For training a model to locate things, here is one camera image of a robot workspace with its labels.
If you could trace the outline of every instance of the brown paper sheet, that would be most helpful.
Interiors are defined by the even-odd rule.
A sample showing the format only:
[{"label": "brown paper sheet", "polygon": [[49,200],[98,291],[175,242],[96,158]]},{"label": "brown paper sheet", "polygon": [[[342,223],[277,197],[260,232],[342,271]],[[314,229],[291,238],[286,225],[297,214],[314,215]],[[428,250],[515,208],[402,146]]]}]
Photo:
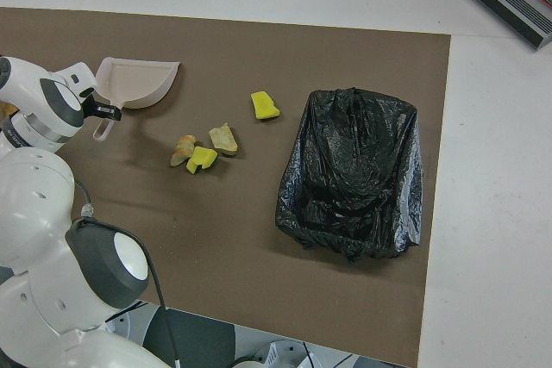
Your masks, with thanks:
[{"label": "brown paper sheet", "polygon": [[[158,104],[123,111],[104,143],[88,119],[60,151],[91,192],[98,220],[139,235],[176,309],[415,366],[449,56],[447,35],[83,11],[0,9],[0,53],[50,71],[106,56],[179,61]],[[274,226],[279,181],[308,94],[375,90],[419,111],[423,243],[353,265],[304,251]],[[266,90],[279,118],[255,120]],[[207,147],[227,122],[240,146],[192,176],[168,166],[183,134]],[[148,289],[144,299],[156,302]]]}]

